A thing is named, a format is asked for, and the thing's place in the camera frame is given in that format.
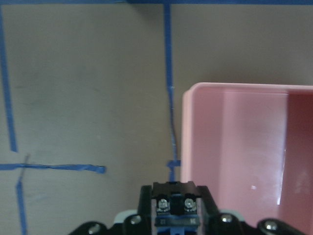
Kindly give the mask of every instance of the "white component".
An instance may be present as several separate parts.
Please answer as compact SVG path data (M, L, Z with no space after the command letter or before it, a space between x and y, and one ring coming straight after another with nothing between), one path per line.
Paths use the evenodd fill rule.
M132 214L137 214L137 210L127 210L118 213L114 218L114 224L122 224L124 220Z

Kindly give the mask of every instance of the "metal screw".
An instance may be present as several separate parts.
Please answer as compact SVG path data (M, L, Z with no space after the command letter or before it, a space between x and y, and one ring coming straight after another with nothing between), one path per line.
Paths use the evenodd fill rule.
M267 230L276 230L277 229L277 224L274 221L266 221L264 224L265 228Z
M222 214L221 220L225 223L230 223L233 220L233 217L230 214Z
M192 200L191 198L186 198L186 200L185 200L185 206L186 206L186 208L188 208L188 209L193 208L193 207L195 206L194 200Z
M166 209L166 208L168 208L168 202L167 202L167 200L164 199L164 198L162 198L161 200L159 200L159 202L158 202L158 207L159 207L160 209Z
M95 224L89 228L88 233L89 234L96 234L100 231L100 229L101 229L101 226L99 224Z
M131 218L131 224L139 224L141 222L141 216L140 215L134 215Z

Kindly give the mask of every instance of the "black metal part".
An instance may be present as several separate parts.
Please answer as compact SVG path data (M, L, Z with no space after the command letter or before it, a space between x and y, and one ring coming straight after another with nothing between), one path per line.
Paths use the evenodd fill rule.
M184 201L187 198L197 201L197 207L201 210L186 211ZM153 212L153 199L157 202L166 199L170 210ZM69 235L156 235L152 234L152 226L158 229L157 235L172 235L172 229L179 231L174 235L304 235L277 219L262 220L257 228L253 228L232 214L220 213L209 189L206 186L196 187L193 182L154 183L153 188L143 186L137 214L127 217L121 224L114 224L110 229L96 221L84 223Z
M73 232L71 232L69 235L90 235L91 234L89 233L90 228L96 225L99 225L100 227L99 227L99 231L97 233L94 233L94 235L107 235L108 234L107 233L108 229L104 224L96 222L96 221L91 221L91 222L82 224Z
M266 223L273 222L276 225L276 229L268 229ZM286 224L283 221L278 219L268 218L260 221L258 223L258 229L262 231L264 234L272 234L272 235L305 235L301 231L297 230L294 227Z

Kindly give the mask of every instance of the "pink container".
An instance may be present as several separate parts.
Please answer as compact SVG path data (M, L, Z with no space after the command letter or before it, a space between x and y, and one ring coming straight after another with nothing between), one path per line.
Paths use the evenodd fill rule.
M313 235L313 86L198 83L184 94L181 181L247 223Z

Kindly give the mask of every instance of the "blue tape border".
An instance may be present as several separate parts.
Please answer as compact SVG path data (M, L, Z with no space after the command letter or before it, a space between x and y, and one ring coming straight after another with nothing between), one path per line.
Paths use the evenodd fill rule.
M0 0L2 5L16 4L253 4L313 5L313 0Z
M19 208L19 215L20 215L20 224L21 224L21 234L27 235L27 219L26 219L26 212L25 212L25 203L24 203L24 193L23 193L23 175L24 170L26 168L32 169L54 169L54 170L76 170L76 171L93 171L99 174L104 174L106 172L105 166L99 165L89 165L89 164L69 164L69 165L38 165L38 164L0 164L0 170L15 170L18 168L22 168L21 175L17 184L15 185L16 190L16 197L18 202Z
M0 60L1 60L3 98L4 98L4 106L5 106L5 112L6 112L6 121L7 121L7 127L8 127L10 148L11 148L11 151L17 152L18 146L17 146L15 129L14 129L13 109L12 109L11 92L10 92L10 84L9 84L9 72L8 72L7 60L6 60L1 5L0 5Z
M172 25L171 25L171 5L163 5L164 11L164 50L165 50L165 69L166 69L166 88L169 99L170 109L170 131L173 150L173 160L167 164L170 169L169 181L175 181L175 167L180 166L177 155L177 139L174 123L174 84L173 84L173 64L172 64Z

